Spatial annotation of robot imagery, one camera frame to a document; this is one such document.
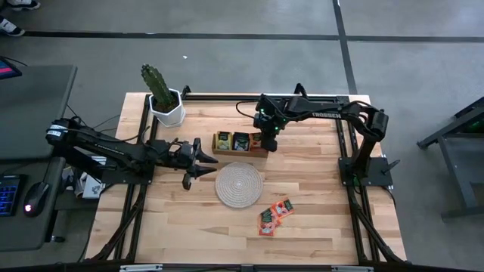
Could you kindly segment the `white plant pot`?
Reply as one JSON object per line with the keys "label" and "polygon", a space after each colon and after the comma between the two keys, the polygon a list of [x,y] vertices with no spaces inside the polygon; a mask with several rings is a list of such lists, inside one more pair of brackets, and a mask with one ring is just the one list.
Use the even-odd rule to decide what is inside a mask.
{"label": "white plant pot", "polygon": [[158,119],[158,121],[167,128],[181,126],[186,115],[186,110],[182,102],[182,93],[178,90],[170,88],[169,91],[175,95],[178,100],[178,105],[168,113],[162,113],[155,110],[155,99],[151,94],[149,96],[149,107],[151,113]]}

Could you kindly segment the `tablet screen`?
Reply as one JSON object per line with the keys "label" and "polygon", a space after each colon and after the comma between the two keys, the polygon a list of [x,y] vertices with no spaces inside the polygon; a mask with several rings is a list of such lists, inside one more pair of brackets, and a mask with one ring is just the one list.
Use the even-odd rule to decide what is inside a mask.
{"label": "tablet screen", "polygon": [[0,80],[22,76],[22,72],[12,63],[0,57]]}

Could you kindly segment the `round woven white placemat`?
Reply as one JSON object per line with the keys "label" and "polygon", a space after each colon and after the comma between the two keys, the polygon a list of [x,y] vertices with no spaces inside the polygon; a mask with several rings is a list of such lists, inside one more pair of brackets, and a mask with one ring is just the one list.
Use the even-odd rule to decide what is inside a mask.
{"label": "round woven white placemat", "polygon": [[255,204],[262,195],[264,178],[251,164],[232,162],[216,176],[215,192],[229,208],[245,209]]}

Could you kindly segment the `black side table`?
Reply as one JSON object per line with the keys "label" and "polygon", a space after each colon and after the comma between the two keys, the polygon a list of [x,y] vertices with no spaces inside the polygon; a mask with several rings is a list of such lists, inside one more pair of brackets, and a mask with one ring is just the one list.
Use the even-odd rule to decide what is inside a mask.
{"label": "black side table", "polygon": [[484,96],[454,114],[447,126],[417,142],[422,150],[432,144],[439,145],[461,199],[461,207],[443,212],[442,219],[484,215],[484,203],[474,191],[484,186]]}

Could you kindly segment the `large grey panel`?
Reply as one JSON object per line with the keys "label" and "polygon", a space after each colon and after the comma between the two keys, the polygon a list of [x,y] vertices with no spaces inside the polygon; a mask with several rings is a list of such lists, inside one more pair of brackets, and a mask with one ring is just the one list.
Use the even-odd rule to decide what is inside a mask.
{"label": "large grey panel", "polygon": [[76,78],[72,65],[25,66],[0,80],[0,161],[44,159],[51,122],[64,116]]}

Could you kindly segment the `blackcurrant tea packet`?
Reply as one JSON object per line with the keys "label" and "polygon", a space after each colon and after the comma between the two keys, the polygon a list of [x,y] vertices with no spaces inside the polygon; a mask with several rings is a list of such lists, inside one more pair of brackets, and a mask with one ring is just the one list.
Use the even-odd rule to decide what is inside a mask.
{"label": "blackcurrant tea packet", "polygon": [[250,149],[250,135],[243,132],[235,132],[233,135],[233,147],[235,151],[248,151]]}

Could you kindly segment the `wooden tea box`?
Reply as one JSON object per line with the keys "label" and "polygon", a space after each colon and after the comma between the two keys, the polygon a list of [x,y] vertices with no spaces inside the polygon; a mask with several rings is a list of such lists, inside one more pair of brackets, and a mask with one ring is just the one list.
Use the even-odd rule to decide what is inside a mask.
{"label": "wooden tea box", "polygon": [[217,150],[216,149],[216,134],[213,135],[212,139],[212,151],[214,154],[219,154],[219,155],[226,155],[226,156],[247,156],[247,157],[259,157],[259,158],[267,158],[268,157],[268,152],[264,149],[261,150],[255,150],[255,151],[235,151],[235,150]]}

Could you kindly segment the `person's shoe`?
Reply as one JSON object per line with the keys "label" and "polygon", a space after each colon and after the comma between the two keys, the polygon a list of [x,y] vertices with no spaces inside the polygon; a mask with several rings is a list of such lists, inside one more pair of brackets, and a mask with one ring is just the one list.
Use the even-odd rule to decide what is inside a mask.
{"label": "person's shoe", "polygon": [[6,0],[6,2],[14,11],[33,11],[41,6],[37,0]]}
{"label": "person's shoe", "polygon": [[0,16],[0,32],[7,36],[20,37],[24,35],[25,30],[18,27],[8,19]]}

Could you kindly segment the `green cactus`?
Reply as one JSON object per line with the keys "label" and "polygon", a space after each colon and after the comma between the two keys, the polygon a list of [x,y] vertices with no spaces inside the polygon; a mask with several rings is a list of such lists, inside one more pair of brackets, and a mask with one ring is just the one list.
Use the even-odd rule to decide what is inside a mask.
{"label": "green cactus", "polygon": [[141,76],[154,96],[154,109],[161,113],[168,113],[178,106],[178,99],[169,90],[163,75],[149,64],[141,66]]}

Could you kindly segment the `black keyboard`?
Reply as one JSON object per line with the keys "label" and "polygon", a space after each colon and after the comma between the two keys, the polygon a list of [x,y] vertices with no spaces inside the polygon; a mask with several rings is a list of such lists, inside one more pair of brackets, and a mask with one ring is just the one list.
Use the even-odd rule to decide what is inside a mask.
{"label": "black keyboard", "polygon": [[20,175],[3,175],[0,177],[0,217],[14,215],[20,185]]}

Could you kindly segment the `grey desk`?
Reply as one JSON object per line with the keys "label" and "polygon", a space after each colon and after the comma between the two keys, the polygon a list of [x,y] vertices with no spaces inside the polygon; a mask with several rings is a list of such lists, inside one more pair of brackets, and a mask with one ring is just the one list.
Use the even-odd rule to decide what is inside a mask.
{"label": "grey desk", "polygon": [[[2,213],[0,202],[0,252],[37,250],[50,240],[51,226],[61,175],[66,165],[62,158],[0,164],[0,185],[5,175],[22,175],[20,193],[14,203],[14,213]],[[48,185],[42,211],[35,217],[23,213],[23,201],[28,189],[38,182]]]}

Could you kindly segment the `lemon lime tea packet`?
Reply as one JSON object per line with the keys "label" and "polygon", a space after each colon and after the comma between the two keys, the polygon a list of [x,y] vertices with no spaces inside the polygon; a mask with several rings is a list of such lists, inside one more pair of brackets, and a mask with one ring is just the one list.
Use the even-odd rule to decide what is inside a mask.
{"label": "lemon lime tea packet", "polygon": [[218,131],[216,134],[216,149],[217,150],[231,150],[232,149],[232,133],[227,131]]}

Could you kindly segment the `black computer mouse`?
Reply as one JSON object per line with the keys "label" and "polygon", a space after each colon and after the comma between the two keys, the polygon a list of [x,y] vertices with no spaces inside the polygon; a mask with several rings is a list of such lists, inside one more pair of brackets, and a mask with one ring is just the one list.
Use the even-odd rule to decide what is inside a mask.
{"label": "black computer mouse", "polygon": [[48,191],[49,185],[45,182],[34,183],[28,189],[23,201],[23,213],[25,216],[32,218],[42,212]]}

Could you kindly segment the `white box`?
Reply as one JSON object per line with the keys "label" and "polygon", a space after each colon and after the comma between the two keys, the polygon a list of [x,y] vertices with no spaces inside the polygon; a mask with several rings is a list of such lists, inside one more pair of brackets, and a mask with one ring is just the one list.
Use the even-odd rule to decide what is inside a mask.
{"label": "white box", "polygon": [[74,183],[74,194],[82,199],[99,199],[106,185],[83,172]]}

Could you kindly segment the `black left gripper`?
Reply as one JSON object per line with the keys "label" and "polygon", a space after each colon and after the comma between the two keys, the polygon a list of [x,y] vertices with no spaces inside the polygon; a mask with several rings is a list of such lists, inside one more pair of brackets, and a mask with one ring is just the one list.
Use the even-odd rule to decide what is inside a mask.
{"label": "black left gripper", "polygon": [[[169,147],[173,147],[175,142],[188,142],[188,141],[180,141],[178,138],[175,138],[169,145]],[[212,172],[216,172],[217,169],[213,167],[201,166],[196,165],[197,154],[198,154],[198,161],[202,163],[218,163],[219,161],[216,158],[213,158],[207,154],[205,154],[201,149],[201,139],[195,138],[194,142],[191,144],[192,146],[192,154],[190,157],[186,156],[173,156],[172,151],[168,151],[168,162],[167,165],[169,168],[173,168],[176,170],[185,170],[186,173],[182,180],[182,186],[185,190],[191,189],[191,179],[198,178],[203,175],[207,175]]]}

